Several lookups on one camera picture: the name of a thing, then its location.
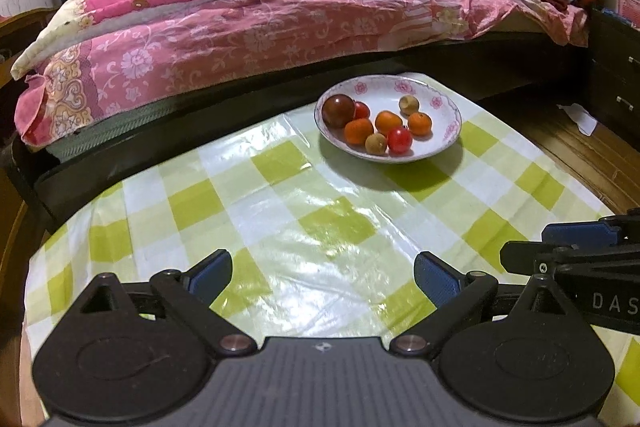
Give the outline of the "white paper on floor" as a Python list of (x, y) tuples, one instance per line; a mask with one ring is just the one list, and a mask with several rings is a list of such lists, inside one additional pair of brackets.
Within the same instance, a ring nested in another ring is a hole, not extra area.
[(593, 135), (596, 130), (598, 121), (591, 116), (580, 104), (559, 105), (561, 109), (571, 121), (574, 121), (579, 132), (585, 136)]

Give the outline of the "pink floral bed sheet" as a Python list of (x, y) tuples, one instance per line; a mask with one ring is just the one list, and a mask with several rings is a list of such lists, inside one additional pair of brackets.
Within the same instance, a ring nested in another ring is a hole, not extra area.
[(541, 0), (196, 0), (97, 22), (62, 10), (15, 62), (14, 124), (32, 148), (216, 84), (370, 52), (468, 41), (509, 17), (559, 44), (587, 41), (585, 10)]

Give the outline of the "pink basket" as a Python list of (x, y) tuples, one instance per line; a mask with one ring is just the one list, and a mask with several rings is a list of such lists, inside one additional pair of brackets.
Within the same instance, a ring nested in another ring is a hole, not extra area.
[(640, 0), (617, 0), (617, 13), (635, 28), (640, 27)]

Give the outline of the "orange tangerine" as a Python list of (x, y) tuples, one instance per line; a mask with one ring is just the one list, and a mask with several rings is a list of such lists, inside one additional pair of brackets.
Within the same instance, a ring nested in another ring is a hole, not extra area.
[(429, 136), (432, 133), (433, 121), (422, 112), (412, 113), (407, 120), (409, 131), (415, 136)]
[(378, 133), (387, 136), (394, 129), (404, 127), (404, 122), (397, 114), (389, 110), (382, 110), (375, 117), (374, 127)]
[(363, 146), (369, 136), (374, 133), (374, 128), (368, 118), (357, 118), (346, 124), (343, 133), (348, 145)]

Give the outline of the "white floral plate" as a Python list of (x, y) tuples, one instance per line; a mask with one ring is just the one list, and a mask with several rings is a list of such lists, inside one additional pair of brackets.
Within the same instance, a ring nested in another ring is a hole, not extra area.
[(360, 159), (405, 164), (457, 141), (462, 116), (450, 96), (424, 80), (370, 75), (322, 94), (314, 122), (326, 141)]

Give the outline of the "red cherry tomato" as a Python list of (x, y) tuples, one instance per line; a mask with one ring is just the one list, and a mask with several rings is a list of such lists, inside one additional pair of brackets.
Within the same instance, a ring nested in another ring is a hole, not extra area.
[(354, 119), (369, 119), (370, 118), (370, 108), (359, 101), (354, 103)]
[(412, 134), (404, 127), (396, 127), (387, 133), (387, 147), (393, 155), (405, 155), (412, 147)]

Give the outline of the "dark nightstand with drawers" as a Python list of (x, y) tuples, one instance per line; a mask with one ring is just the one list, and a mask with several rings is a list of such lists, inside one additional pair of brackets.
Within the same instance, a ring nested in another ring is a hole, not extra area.
[(589, 21), (593, 114), (639, 150), (639, 31), (605, 10)]

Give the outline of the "dark purple tomato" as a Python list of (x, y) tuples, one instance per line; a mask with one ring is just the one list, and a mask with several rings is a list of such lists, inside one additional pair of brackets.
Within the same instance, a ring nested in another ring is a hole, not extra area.
[(354, 119), (355, 112), (354, 100), (344, 94), (329, 96), (321, 107), (322, 120), (331, 129), (343, 129)]

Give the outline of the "brown longan fruit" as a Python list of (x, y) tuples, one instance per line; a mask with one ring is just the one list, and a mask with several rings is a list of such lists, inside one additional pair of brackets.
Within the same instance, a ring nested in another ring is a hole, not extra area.
[(398, 101), (400, 113), (405, 117), (410, 117), (412, 114), (419, 112), (420, 102), (419, 100), (410, 94), (404, 95)]
[(370, 155), (384, 156), (387, 150), (386, 136), (378, 132), (370, 134), (364, 141), (364, 148)]

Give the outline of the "green checkered tablecloth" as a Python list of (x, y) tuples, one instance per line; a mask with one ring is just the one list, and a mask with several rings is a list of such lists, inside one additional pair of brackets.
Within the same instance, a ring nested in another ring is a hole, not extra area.
[(462, 272), (509, 282), (510, 239), (611, 213), (523, 135), (456, 95), (462, 126), (432, 158), (384, 165), (332, 146), (305, 106), (120, 181), (78, 210), (29, 263), (21, 359), (27, 426), (48, 420), (32, 359), (101, 272), (124, 282), (233, 258), (214, 310), (257, 339), (390, 340), (431, 312), (412, 279), (431, 251)]

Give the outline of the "dark bed frame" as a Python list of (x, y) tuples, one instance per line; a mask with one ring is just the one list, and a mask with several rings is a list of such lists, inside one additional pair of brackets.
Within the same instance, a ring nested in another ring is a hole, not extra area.
[(14, 138), (1, 172), (50, 231), (93, 197), (146, 168), (314, 101), (350, 78), (420, 72), (477, 102), (528, 84), (565, 91), (585, 79), (589, 52), (544, 34), (490, 32), (398, 52), (344, 56), (179, 95), (177, 109), (68, 161)]

